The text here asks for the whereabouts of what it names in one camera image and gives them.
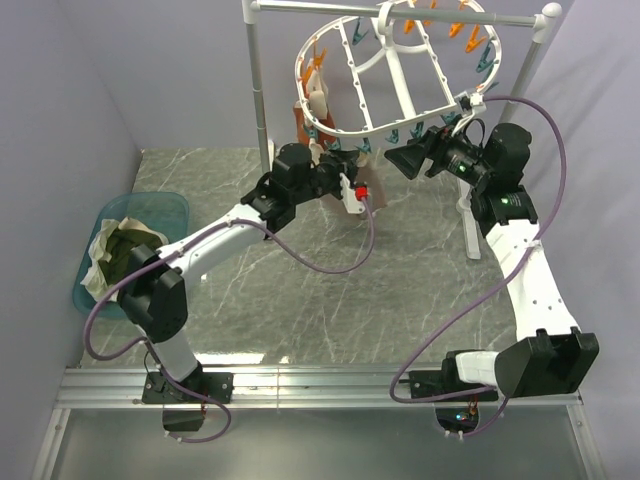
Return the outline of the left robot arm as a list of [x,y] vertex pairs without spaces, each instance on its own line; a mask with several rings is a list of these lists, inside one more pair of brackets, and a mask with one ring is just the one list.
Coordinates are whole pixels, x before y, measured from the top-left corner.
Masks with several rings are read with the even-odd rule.
[[303,203],[331,196],[363,212],[366,187],[356,180],[359,156],[356,150],[321,152],[287,144],[270,171],[219,220],[160,249],[133,250],[118,303],[144,333],[167,379],[166,390],[176,400],[189,402],[207,392],[203,367],[184,331],[189,288],[227,259],[279,232]]

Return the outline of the white oval clip hanger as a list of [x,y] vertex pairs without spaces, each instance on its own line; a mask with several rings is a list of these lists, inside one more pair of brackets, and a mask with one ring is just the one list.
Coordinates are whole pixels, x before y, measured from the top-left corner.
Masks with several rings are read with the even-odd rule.
[[[391,136],[387,138],[387,141],[396,144],[399,141],[399,129],[412,126],[410,134],[414,139],[417,139],[423,134],[424,121],[436,116],[443,118],[454,129],[455,122],[461,118],[460,110],[454,100],[455,95],[449,88],[448,78],[432,48],[430,36],[427,34],[426,26],[430,22],[412,19],[405,22],[407,34],[413,29],[418,30],[421,42],[417,45],[398,44],[393,38],[394,21],[390,18],[390,13],[393,7],[403,4],[398,1],[385,1],[380,4],[382,13],[372,20],[372,28],[375,31],[379,49],[371,58],[361,64],[355,62],[352,50],[360,42],[360,38],[355,36],[349,39],[346,34],[346,25],[349,23],[358,24],[361,21],[359,17],[340,17],[321,27],[303,44],[295,62],[298,100],[293,108],[297,133],[301,135],[303,143],[324,151],[339,150],[343,138],[360,138],[363,140],[363,144],[358,149],[368,153],[371,151],[371,135],[389,132]],[[358,108],[363,115],[364,125],[358,131],[337,128],[329,110],[328,87],[324,80],[323,70],[326,53],[317,51],[317,41],[333,30],[340,34],[347,67],[351,74],[352,87],[356,92]],[[502,43],[494,27],[480,24],[473,27],[465,52],[470,54],[480,46],[484,46],[485,50],[481,62],[478,64],[478,71],[484,73],[485,77],[471,91],[482,92],[485,95],[497,84],[495,78],[502,61]],[[422,54],[428,57],[434,68],[437,84],[443,92],[446,104],[442,107],[419,112],[416,110],[409,92],[400,57]],[[390,123],[376,125],[372,121],[361,76],[382,60],[386,61],[389,67],[393,91],[397,97],[402,117]]]

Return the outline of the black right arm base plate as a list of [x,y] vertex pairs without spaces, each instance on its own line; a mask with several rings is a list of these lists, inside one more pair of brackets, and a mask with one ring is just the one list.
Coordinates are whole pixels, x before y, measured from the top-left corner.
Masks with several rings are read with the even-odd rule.
[[[422,399],[433,396],[441,396],[451,393],[460,393],[473,389],[484,389],[485,386],[477,383],[464,383],[456,374],[445,374],[441,370],[412,370],[408,373],[408,384],[411,399]],[[477,394],[460,395],[445,402],[463,401],[497,401],[498,393],[489,389]]]

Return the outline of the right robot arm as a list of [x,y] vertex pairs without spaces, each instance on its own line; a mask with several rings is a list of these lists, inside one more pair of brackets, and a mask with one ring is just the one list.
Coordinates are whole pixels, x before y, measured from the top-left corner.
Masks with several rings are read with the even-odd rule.
[[543,226],[521,183],[531,142],[513,123],[498,124],[484,145],[433,126],[384,154],[409,179],[429,161],[426,176],[447,172],[470,186],[474,221],[504,275],[516,320],[516,341],[502,351],[449,352],[428,401],[572,394],[599,353],[596,336],[581,331],[561,297],[541,242]]

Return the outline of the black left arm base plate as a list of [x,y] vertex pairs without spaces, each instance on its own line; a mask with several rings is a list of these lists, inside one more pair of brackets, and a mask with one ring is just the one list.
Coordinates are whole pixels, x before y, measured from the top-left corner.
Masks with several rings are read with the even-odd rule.
[[231,372],[205,372],[196,380],[184,381],[181,388],[173,385],[162,373],[147,375],[142,392],[143,404],[186,404],[202,402],[201,397],[209,397],[222,404],[228,404],[234,388]]

